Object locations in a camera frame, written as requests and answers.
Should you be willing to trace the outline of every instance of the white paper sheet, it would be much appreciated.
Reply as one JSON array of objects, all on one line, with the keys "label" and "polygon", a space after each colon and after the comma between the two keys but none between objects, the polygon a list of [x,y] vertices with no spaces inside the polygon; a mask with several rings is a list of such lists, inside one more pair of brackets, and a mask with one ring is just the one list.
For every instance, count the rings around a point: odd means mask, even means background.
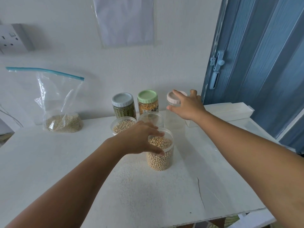
[{"label": "white paper sheet", "polygon": [[153,44],[153,0],[93,0],[104,46]]}]

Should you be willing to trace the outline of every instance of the white table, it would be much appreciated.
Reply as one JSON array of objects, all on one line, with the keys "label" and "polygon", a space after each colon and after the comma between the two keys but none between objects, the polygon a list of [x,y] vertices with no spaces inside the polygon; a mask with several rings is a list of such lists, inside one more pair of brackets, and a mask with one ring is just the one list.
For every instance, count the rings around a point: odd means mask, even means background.
[{"label": "white table", "polygon": [[[72,134],[41,126],[17,131],[0,149],[0,227],[111,137],[114,119],[85,120]],[[250,118],[231,123],[275,141]],[[172,167],[154,171],[144,153],[123,157],[83,227],[169,227],[265,208],[200,128],[185,126],[173,134]]]}]

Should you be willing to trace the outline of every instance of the electrical outlet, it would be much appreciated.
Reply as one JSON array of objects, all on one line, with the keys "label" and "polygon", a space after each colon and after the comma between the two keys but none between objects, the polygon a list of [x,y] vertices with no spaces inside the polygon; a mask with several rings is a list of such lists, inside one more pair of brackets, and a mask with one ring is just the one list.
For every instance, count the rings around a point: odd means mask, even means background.
[{"label": "electrical outlet", "polygon": [[34,50],[21,24],[0,25],[0,54],[18,54]]}]

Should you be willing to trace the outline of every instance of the cable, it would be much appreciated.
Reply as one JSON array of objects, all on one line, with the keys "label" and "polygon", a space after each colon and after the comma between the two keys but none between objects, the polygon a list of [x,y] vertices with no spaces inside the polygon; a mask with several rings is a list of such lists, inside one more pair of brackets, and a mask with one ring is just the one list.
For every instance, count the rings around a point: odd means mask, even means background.
[{"label": "cable", "polygon": [[8,116],[10,116],[17,124],[18,124],[18,126],[20,126],[20,127],[23,127],[23,125],[21,124],[21,122],[19,122],[16,118],[14,118],[12,115],[10,115],[9,113],[6,113],[6,112],[4,112],[4,111],[2,111],[2,110],[0,110],[2,113],[4,113],[4,114],[6,114],[6,115],[8,115]]}]

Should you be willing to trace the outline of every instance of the plastic bag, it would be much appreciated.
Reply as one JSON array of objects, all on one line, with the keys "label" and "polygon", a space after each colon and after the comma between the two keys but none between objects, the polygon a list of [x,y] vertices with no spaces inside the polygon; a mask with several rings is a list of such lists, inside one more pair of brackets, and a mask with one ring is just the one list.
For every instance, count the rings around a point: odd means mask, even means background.
[{"label": "plastic bag", "polygon": [[8,71],[34,72],[40,87],[40,98],[35,102],[43,109],[44,129],[73,133],[81,130],[83,122],[79,115],[70,111],[83,77],[41,68],[6,67]]}]

